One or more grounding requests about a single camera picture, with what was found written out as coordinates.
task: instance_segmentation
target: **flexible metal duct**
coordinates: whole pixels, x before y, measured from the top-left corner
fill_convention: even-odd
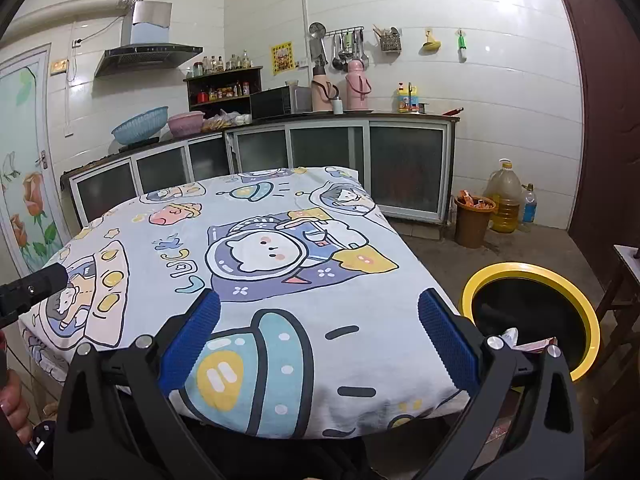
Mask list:
[[[140,1],[142,0],[69,0],[43,7],[13,20],[2,36],[1,44],[11,43],[38,30],[71,22],[79,17],[126,14],[129,7]]]

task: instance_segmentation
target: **silver screw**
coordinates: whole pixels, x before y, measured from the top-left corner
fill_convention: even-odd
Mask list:
[[[551,357],[560,357],[562,355],[562,352],[556,345],[549,345],[548,347],[546,347],[546,352]]]
[[[91,343],[81,343],[78,345],[77,353],[80,355],[87,355],[91,351]]]
[[[151,336],[147,334],[141,335],[136,339],[136,346],[138,348],[149,348],[153,341],[154,339]]]
[[[504,346],[504,341],[502,340],[502,338],[495,335],[489,336],[486,340],[486,343],[494,350],[499,350]]]

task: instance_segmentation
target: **yellow bucket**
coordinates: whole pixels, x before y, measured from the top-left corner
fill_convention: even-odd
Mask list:
[[[528,309],[531,301],[541,308]],[[600,326],[591,303],[573,283],[543,267],[507,262],[478,270],[466,282],[459,310],[483,333],[515,326],[520,344],[557,337],[574,381],[587,373],[598,354]]]

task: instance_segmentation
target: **brown trash can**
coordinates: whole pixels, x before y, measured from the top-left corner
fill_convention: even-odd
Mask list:
[[[456,234],[454,240],[457,244],[470,249],[477,249],[484,242],[484,233],[489,225],[491,213],[495,212],[496,205],[493,200],[485,197],[473,196],[475,202],[480,198],[493,205],[489,209],[479,209],[466,205],[460,197],[456,197],[458,214],[456,215]]]

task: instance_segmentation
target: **beige thermos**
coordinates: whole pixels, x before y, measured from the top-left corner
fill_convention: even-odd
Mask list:
[[[331,99],[338,97],[338,88],[326,78],[324,66],[314,67],[311,81],[311,103],[315,112],[332,111]]]

